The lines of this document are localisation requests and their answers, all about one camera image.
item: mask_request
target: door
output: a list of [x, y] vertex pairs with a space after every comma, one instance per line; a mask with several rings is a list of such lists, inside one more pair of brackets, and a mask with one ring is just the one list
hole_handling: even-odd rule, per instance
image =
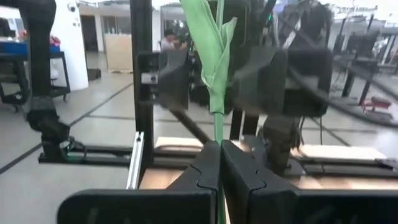
[[94, 16], [81, 16], [81, 29], [86, 51], [98, 51], [97, 31]]

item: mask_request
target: person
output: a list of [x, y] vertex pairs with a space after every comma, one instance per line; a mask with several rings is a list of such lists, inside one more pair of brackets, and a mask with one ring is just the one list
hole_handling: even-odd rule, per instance
[[[175, 34], [172, 29], [167, 29], [164, 31], [164, 38], [160, 42], [160, 49], [162, 51], [164, 50], [175, 50], [176, 49], [176, 44], [178, 44], [179, 41], [175, 40]], [[184, 42], [181, 44], [181, 47], [179, 49], [184, 49], [187, 47], [187, 43]]]

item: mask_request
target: robotic arm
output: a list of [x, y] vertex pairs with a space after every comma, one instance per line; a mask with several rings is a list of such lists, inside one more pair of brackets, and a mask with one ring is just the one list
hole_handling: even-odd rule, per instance
[[70, 127], [61, 123], [50, 97], [50, 31], [57, 5], [55, 0], [0, 0], [0, 6], [19, 9], [25, 29], [29, 33], [28, 60], [30, 87], [27, 121], [30, 127], [42, 133], [43, 148], [69, 140]]

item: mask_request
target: cable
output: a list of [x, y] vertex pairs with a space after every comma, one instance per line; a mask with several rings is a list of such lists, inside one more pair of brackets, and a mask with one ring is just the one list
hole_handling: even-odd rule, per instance
[[74, 141], [74, 143], [76, 144], [76, 146], [79, 146], [79, 147], [81, 147], [83, 149], [83, 158], [82, 158], [82, 160], [85, 160], [86, 157], [87, 157], [87, 148], [86, 148], [86, 146], [80, 141]]
[[343, 72], [339, 72], [339, 73], [338, 73], [337, 78], [336, 78], [335, 81], [333, 81], [333, 83], [331, 84], [331, 88], [333, 88], [333, 87], [337, 84], [338, 80], [339, 80], [340, 77], [341, 77], [341, 74], [343, 74]]
[[322, 117], [320, 118], [320, 124], [321, 124], [321, 129], [320, 129], [320, 138], [321, 138], [321, 146], [323, 145], [323, 125], [322, 125]]
[[[299, 30], [297, 30], [294, 26], [292, 26], [291, 24], [289, 24], [284, 18], [279, 18], [282, 22], [284, 22], [285, 24], [287, 24], [289, 26], [289, 28], [293, 29], [296, 34], [298, 34], [299, 36], [301, 36], [303, 38], [303, 40], [305, 40], [311, 47], [317, 47], [312, 40], [310, 40], [305, 34], [302, 34]], [[354, 76], [358, 76], [360, 78], [363, 78], [367, 81], [369, 81], [370, 83], [374, 84], [376, 87], [378, 87], [380, 90], [384, 91], [385, 93], [387, 93], [388, 95], [392, 96], [393, 99], [398, 101], [398, 95], [396, 95], [390, 88], [384, 86], [383, 84], [381, 84], [381, 82], [377, 81], [377, 80], [373, 80], [370, 78], [370, 74], [366, 71], [364, 71], [363, 69], [357, 67], [357, 66], [353, 66], [353, 67], [349, 67], [339, 61], [337, 61], [337, 63], [339, 63], [342, 67], [347, 68], [348, 70], [351, 70], [354, 73]], [[335, 100], [331, 100], [329, 98], [329, 96], [320, 90], [313, 90], [308, 83], [303, 81], [303, 76], [292, 66], [288, 67], [289, 71], [290, 71], [290, 77], [297, 82], [305, 91], [307, 91], [312, 97], [315, 97], [316, 99], [319, 99], [321, 101], [324, 101], [325, 103], [329, 104], [330, 106], [334, 107], [335, 109], [337, 109], [340, 112], [346, 113], [356, 119], [361, 119], [365, 122], [368, 123], [372, 123], [372, 124], [376, 124], [376, 125], [380, 125], [380, 126], [384, 126], [384, 127], [388, 127], [388, 128], [398, 128], [398, 124], [394, 124], [392, 122], [389, 121], [383, 121], [383, 120], [378, 120], [378, 119], [374, 119], [371, 118], [369, 116], [365, 116], [363, 114], [360, 113], [356, 113], [353, 110], [349, 109], [347, 106], [343, 106], [341, 103], [335, 101]]]
[[[320, 165], [320, 166], [321, 166], [321, 169], [322, 169], [322, 174], [325, 174], [325, 173], [326, 173], [325, 165], [324, 165], [322, 162], [320, 162], [320, 161], [318, 161], [318, 160], [316, 160], [316, 159], [314, 159], [314, 158], [311, 158], [311, 157], [307, 156], [307, 155], [301, 150], [300, 147], [297, 147], [297, 152], [298, 152], [303, 158], [309, 159], [309, 160], [311, 160], [313, 163], [316, 163], [316, 164]], [[306, 174], [309, 174], [308, 171], [307, 171], [307, 169], [305, 168], [305, 165], [303, 164], [303, 162], [300, 161], [300, 158], [291, 157], [291, 159], [293, 159], [294, 161], [298, 162], [298, 163], [300, 164], [300, 166], [303, 168], [304, 172], [305, 172]]]
[[305, 121], [305, 117], [303, 117], [301, 119], [301, 123], [300, 123], [300, 140], [301, 140], [301, 144], [304, 144], [304, 137], [303, 137], [303, 126], [304, 126], [304, 121]]

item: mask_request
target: camera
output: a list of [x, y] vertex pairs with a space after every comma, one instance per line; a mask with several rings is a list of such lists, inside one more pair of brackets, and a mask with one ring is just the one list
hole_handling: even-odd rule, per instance
[[68, 9], [70, 12], [75, 12], [77, 8], [77, 5], [75, 3], [69, 3], [68, 4]]

